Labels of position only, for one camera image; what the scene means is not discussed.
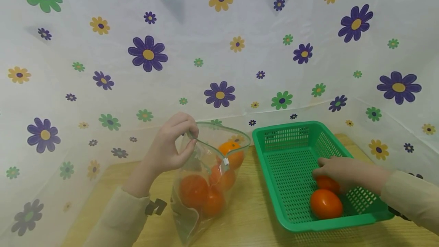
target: purple flower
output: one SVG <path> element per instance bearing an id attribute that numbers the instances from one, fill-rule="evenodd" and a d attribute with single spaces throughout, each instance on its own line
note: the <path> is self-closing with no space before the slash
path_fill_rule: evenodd
<path id="1" fill-rule="evenodd" d="M 414 151 L 413 145 L 410 145 L 410 143 L 405 143 L 404 144 L 404 148 L 405 148 L 405 150 L 407 152 L 413 152 Z"/>
<path id="2" fill-rule="evenodd" d="M 273 4 L 276 11 L 281 11 L 285 7 L 285 0 L 276 0 Z"/>
<path id="3" fill-rule="evenodd" d="M 56 135 L 58 129 L 50 126 L 50 120 L 45 119 L 44 123 L 40 118 L 34 119 L 35 125 L 28 126 L 28 132 L 33 134 L 28 138 L 28 144 L 30 146 L 37 145 L 37 152 L 42 154 L 46 147 L 49 152 L 55 151 L 55 143 L 61 143 L 61 139 Z"/>
<path id="4" fill-rule="evenodd" d="M 331 101 L 328 109 L 332 112 L 340 111 L 342 107 L 346 106 L 347 99 L 344 95 L 336 97 L 334 101 Z"/>
<path id="5" fill-rule="evenodd" d="M 143 18 L 145 19 L 145 22 L 148 22 L 148 24 L 155 24 L 157 18 L 155 17 L 155 14 L 153 14 L 152 12 L 146 12 L 145 15 L 143 16 Z"/>
<path id="6" fill-rule="evenodd" d="M 373 17 L 373 12 L 367 12 L 369 10 L 369 4 L 365 4 L 361 11 L 358 6 L 355 6 L 351 10 L 351 16 L 345 16 L 341 19 L 341 25 L 344 26 L 338 31 L 338 36 L 344 37 L 344 41 L 347 43 L 351 41 L 352 37 L 357 41 L 361 37 L 361 32 L 369 30 L 369 23 L 366 23 Z"/>
<path id="7" fill-rule="evenodd" d="M 43 38 L 43 39 L 46 39 L 46 40 L 51 40 L 50 38 L 52 37 L 52 35 L 51 34 L 49 34 L 49 31 L 48 30 L 44 30 L 44 28 L 38 28 L 38 34 Z"/>
<path id="8" fill-rule="evenodd" d="M 76 96 L 72 94 L 66 94 L 66 99 L 69 101 L 76 101 Z"/>
<path id="9" fill-rule="evenodd" d="M 413 175 L 413 176 L 415 176 L 415 177 L 417 177 L 417 178 L 420 178 L 420 179 L 424 179 L 424 177 L 422 176 L 422 175 L 419 175 L 419 174 L 417 174 L 417 175 L 414 175 L 413 173 L 409 173 L 409 175 Z"/>
<path id="10" fill-rule="evenodd" d="M 300 44 L 299 45 L 299 49 L 298 50 L 294 50 L 294 58 L 293 60 L 296 61 L 298 60 L 299 64 L 302 64 L 303 62 L 308 63 L 308 59 L 310 57 L 312 57 L 312 46 L 311 44 L 307 44 L 306 47 L 304 46 L 304 44 Z"/>
<path id="11" fill-rule="evenodd" d="M 219 86 L 217 83 L 211 83 L 210 88 L 211 90 L 204 91 L 204 95 L 208 96 L 206 103 L 213 103 L 215 108 L 219 108 L 221 104 L 224 107 L 228 107 L 230 105 L 229 100 L 233 101 L 236 98 L 232 95 L 232 92 L 235 91 L 235 87 L 227 87 L 227 82 L 225 81 L 221 82 Z"/>
<path id="12" fill-rule="evenodd" d="M 154 45 L 154 38 L 150 35 L 145 37 L 145 43 L 138 37 L 133 39 L 133 43 L 136 45 L 136 48 L 128 48 L 128 53 L 135 56 L 133 58 L 133 65 L 140 66 L 143 64 L 143 69 L 147 73 L 152 71 L 152 67 L 157 71 L 162 70 L 163 66 L 160 62 L 168 61 L 168 56 L 161 53 L 165 50 L 163 43 Z"/>
<path id="13" fill-rule="evenodd" d="M 93 77 L 94 80 L 96 80 L 96 85 L 98 87 L 101 87 L 107 91 L 108 89 L 111 89 L 111 86 L 114 86 L 114 82 L 111 81 L 111 77 L 109 75 L 104 75 L 102 72 L 95 71 L 95 76 Z"/>
<path id="14" fill-rule="evenodd" d="M 387 76 L 380 76 L 380 81 L 384 84 L 377 85 L 379 91 L 385 91 L 384 98 L 393 99 L 395 97 L 395 102 L 401 105 L 404 99 L 408 102 L 414 102 L 413 92 L 420 92 L 422 87 L 419 84 L 413 84 L 417 77 L 414 74 L 407 74 L 404 78 L 402 74 L 393 71 L 390 74 L 390 78 Z"/>
<path id="15" fill-rule="evenodd" d="M 127 151 L 122 150 L 121 148 L 113 148 L 113 151 L 111 151 L 115 157 L 118 158 L 127 158 Z"/>
<path id="16" fill-rule="evenodd" d="M 265 72 L 264 71 L 259 71 L 257 74 L 256 74 L 256 78 L 257 79 L 263 79 L 265 77 Z"/>

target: green plastic basket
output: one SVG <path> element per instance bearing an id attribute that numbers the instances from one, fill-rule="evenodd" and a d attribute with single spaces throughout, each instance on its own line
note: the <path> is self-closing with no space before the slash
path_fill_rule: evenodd
<path id="1" fill-rule="evenodd" d="M 317 189 L 312 170 L 317 158 L 352 157 L 320 122 L 296 122 L 258 128 L 253 140 L 262 166 L 277 220 L 295 233 L 325 231 L 372 224 L 394 217 L 373 193 L 357 187 L 340 196 L 343 215 L 319 220 L 309 207 Z"/>

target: green basket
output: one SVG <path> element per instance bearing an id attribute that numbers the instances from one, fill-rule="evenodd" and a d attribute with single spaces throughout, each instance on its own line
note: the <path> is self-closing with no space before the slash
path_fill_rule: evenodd
<path id="1" fill-rule="evenodd" d="M 277 220 L 295 233 L 372 224 L 394 217 L 378 196 L 357 187 L 340 196 L 343 215 L 319 220 L 309 207 L 317 189 L 312 170 L 317 158 L 352 157 L 320 122 L 296 122 L 258 128 L 253 140 Z"/>

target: white backdrop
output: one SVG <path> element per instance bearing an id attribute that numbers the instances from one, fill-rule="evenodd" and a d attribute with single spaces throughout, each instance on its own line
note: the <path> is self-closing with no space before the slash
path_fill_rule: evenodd
<path id="1" fill-rule="evenodd" d="M 319 120 L 439 184 L 437 1 L 2 0 L 0 245 L 59 246 L 177 111 Z"/>

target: beige sleeve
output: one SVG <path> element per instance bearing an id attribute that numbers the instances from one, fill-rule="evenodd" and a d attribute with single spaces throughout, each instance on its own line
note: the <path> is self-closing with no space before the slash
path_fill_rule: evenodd
<path id="1" fill-rule="evenodd" d="M 143 230 L 149 197 L 136 198 L 118 187 L 83 247 L 131 247 Z"/>
<path id="2" fill-rule="evenodd" d="M 417 225 L 439 235 L 439 187 L 395 171 L 381 190 L 381 199 Z"/>

